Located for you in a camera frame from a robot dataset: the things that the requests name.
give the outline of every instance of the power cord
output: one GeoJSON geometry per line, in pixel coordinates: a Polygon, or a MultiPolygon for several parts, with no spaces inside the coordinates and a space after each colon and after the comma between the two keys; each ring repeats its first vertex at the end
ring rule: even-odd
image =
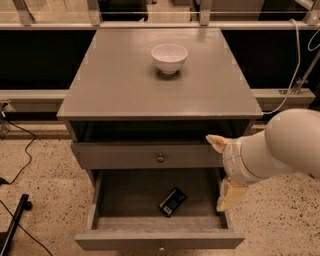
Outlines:
{"type": "MultiPolygon", "coordinates": [[[[0,203],[1,203],[1,204],[3,205],[3,207],[7,210],[7,212],[11,215],[12,219],[13,219],[14,221],[16,221],[15,218],[14,218],[14,216],[13,216],[13,214],[10,212],[10,210],[9,210],[8,207],[4,204],[4,202],[2,202],[2,201],[0,200],[0,203]]],[[[35,238],[34,238],[27,230],[25,230],[19,223],[18,223],[17,225],[18,225],[19,228],[21,228],[21,229],[23,230],[23,232],[25,232],[33,241],[35,241],[35,242],[36,242],[37,244],[39,244],[43,249],[45,249],[50,256],[53,256],[52,253],[49,251],[49,249],[48,249],[47,247],[45,247],[41,242],[39,242],[37,239],[35,239],[35,238]]]]}
{"type": "Polygon", "coordinates": [[[25,147],[25,149],[24,149],[24,152],[28,155],[28,157],[29,157],[29,160],[28,160],[28,162],[20,169],[20,171],[18,172],[18,174],[14,177],[14,179],[11,181],[11,182],[8,182],[7,180],[5,180],[4,178],[1,178],[0,177],[0,186],[2,185],[2,184],[5,184],[5,185],[11,185],[12,183],[14,183],[15,181],[16,181],[16,179],[19,177],[19,175],[22,173],[22,171],[31,163],[31,161],[32,161],[32,156],[31,156],[31,154],[28,152],[28,148],[30,147],[30,145],[36,140],[36,138],[37,138],[37,136],[35,135],[35,134],[33,134],[32,132],[30,132],[30,131],[28,131],[28,130],[26,130],[26,129],[24,129],[24,128],[22,128],[22,127],[20,127],[20,126],[18,126],[18,125],[16,125],[16,124],[14,124],[14,123],[12,123],[11,121],[9,121],[6,117],[5,117],[5,115],[3,114],[4,112],[4,108],[6,107],[8,105],[8,103],[2,103],[2,107],[1,107],[1,113],[2,113],[2,115],[3,115],[3,119],[5,120],[5,121],[7,121],[9,124],[11,124],[12,126],[14,126],[14,127],[16,127],[16,128],[18,128],[18,129],[20,129],[20,130],[22,130],[22,131],[24,131],[24,132],[26,132],[26,133],[29,133],[31,136],[32,136],[32,139],[31,139],[31,141],[28,143],[28,145],[25,147]]]}
{"type": "Polygon", "coordinates": [[[289,96],[289,94],[290,94],[290,91],[291,91],[291,88],[292,88],[294,79],[296,78],[296,75],[297,75],[298,70],[299,70],[299,68],[300,68],[301,52],[300,52],[299,29],[298,29],[297,22],[296,22],[294,19],[290,19],[290,22],[293,23],[293,25],[294,25],[295,28],[296,28],[298,63],[297,63],[297,66],[296,66],[296,70],[294,71],[294,74],[293,74],[293,76],[292,76],[292,79],[291,79],[290,85],[289,85],[289,87],[288,87],[288,91],[287,91],[287,93],[286,93],[286,96],[284,97],[284,99],[282,100],[282,102],[280,103],[280,105],[279,105],[276,109],[274,109],[274,110],[272,110],[272,111],[270,111],[270,112],[263,112],[263,114],[265,114],[265,115],[270,115],[270,114],[273,114],[273,113],[277,112],[277,111],[283,106],[283,104],[286,102],[286,100],[287,100],[287,98],[288,98],[288,96],[289,96]]]}

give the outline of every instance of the metal stand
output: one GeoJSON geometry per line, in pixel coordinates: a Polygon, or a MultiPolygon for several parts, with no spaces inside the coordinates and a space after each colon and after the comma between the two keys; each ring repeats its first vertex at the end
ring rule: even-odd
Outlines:
{"type": "Polygon", "coordinates": [[[24,210],[31,210],[32,203],[28,201],[29,195],[23,194],[14,213],[7,232],[0,233],[0,256],[8,255],[10,243],[19,224],[20,218],[24,210]]]}

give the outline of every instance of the white bowl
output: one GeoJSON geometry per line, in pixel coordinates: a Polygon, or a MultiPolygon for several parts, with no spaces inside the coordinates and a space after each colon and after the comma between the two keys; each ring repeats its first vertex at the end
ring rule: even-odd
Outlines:
{"type": "Polygon", "coordinates": [[[161,44],[151,51],[154,64],[165,74],[174,74],[185,63],[188,50],[177,44],[161,44]]]}

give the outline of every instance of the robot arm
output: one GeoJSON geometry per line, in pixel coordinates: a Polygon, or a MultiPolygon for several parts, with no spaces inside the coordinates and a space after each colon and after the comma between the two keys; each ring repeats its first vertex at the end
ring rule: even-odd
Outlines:
{"type": "Polygon", "coordinates": [[[238,139],[208,135],[207,140],[223,154],[228,180],[221,186],[222,197],[230,186],[243,191],[248,185],[278,174],[300,171],[320,179],[320,112],[286,110],[255,135],[238,139]]]}

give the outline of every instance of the cable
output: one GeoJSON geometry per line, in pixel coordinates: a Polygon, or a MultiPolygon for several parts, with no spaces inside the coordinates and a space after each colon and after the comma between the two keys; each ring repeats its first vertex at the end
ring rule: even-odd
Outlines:
{"type": "MultiPolygon", "coordinates": [[[[8,209],[8,207],[4,204],[4,202],[2,202],[1,200],[0,200],[0,203],[3,205],[3,207],[7,210],[7,212],[11,215],[11,217],[12,217],[12,219],[14,220],[14,221],[16,221],[15,220],[15,218],[14,218],[14,216],[13,216],[13,214],[10,212],[10,210],[8,209]]],[[[45,247],[42,243],[40,243],[37,239],[35,239],[27,230],[25,230],[19,223],[17,223],[17,225],[19,226],[19,228],[21,228],[33,241],[35,241],[36,243],[38,243],[42,248],[44,248],[47,252],[48,252],[48,254],[50,255],[50,256],[53,256],[52,255],[52,253],[49,251],[49,249],[47,248],[47,247],[45,247]]]]}
{"type": "Polygon", "coordinates": [[[312,48],[312,49],[310,48],[313,39],[314,39],[315,36],[319,33],[319,31],[320,31],[320,29],[319,29],[316,33],[314,33],[314,35],[311,37],[311,39],[310,39],[310,41],[309,41],[309,43],[308,43],[308,50],[309,50],[310,52],[312,52],[312,51],[314,51],[314,50],[316,50],[316,49],[318,49],[318,48],[320,47],[320,43],[319,43],[316,47],[314,47],[314,48],[312,48]]]}
{"type": "MultiPolygon", "coordinates": [[[[2,104],[2,110],[1,110],[1,112],[3,112],[4,108],[6,107],[6,105],[7,105],[7,103],[3,103],[3,104],[2,104]]],[[[31,156],[31,154],[28,152],[28,148],[30,147],[30,145],[31,145],[31,144],[36,140],[36,138],[37,138],[37,136],[36,136],[35,134],[33,134],[32,132],[30,132],[30,131],[28,131],[28,130],[26,130],[26,129],[24,129],[24,128],[22,128],[22,127],[20,127],[20,126],[18,126],[18,125],[16,125],[16,124],[14,124],[14,123],[12,123],[12,122],[9,121],[7,118],[5,118],[5,120],[6,120],[9,124],[11,124],[12,126],[18,128],[18,129],[20,129],[20,130],[22,130],[22,131],[24,131],[24,132],[26,132],[26,133],[29,133],[29,134],[32,136],[32,139],[31,139],[31,141],[28,143],[28,145],[27,145],[27,146],[25,147],[25,149],[24,149],[24,152],[25,152],[25,153],[28,155],[28,157],[29,157],[28,162],[20,169],[20,171],[18,172],[18,174],[14,177],[14,179],[13,179],[11,182],[8,182],[8,181],[6,181],[5,179],[3,179],[3,178],[0,177],[0,186],[1,186],[2,184],[11,185],[12,183],[14,183],[14,182],[16,181],[16,179],[19,177],[19,175],[22,173],[22,171],[31,163],[31,161],[32,161],[32,156],[31,156]]]]}
{"type": "Polygon", "coordinates": [[[282,102],[280,103],[280,105],[275,109],[275,110],[272,110],[270,112],[263,112],[263,114],[265,115],[270,115],[270,114],[273,114],[274,112],[277,112],[282,106],[283,104],[286,102],[289,94],[290,94],[290,90],[292,88],[292,85],[293,85],[293,82],[294,82],[294,79],[298,73],[298,70],[300,68],[300,63],[301,63],[301,52],[300,52],[300,37],[299,37],[299,29],[298,29],[298,25],[297,25],[297,22],[294,20],[294,19],[290,19],[290,22],[293,23],[293,25],[295,26],[296,28],[296,38],[297,38],[297,52],[298,52],[298,63],[297,63],[297,66],[296,66],[296,70],[294,71],[293,73],[293,76],[292,76],[292,79],[291,79],[291,82],[290,82],[290,85],[288,87],[288,91],[287,91],[287,94],[286,96],[284,97],[284,99],[282,100],[282,102]]]}

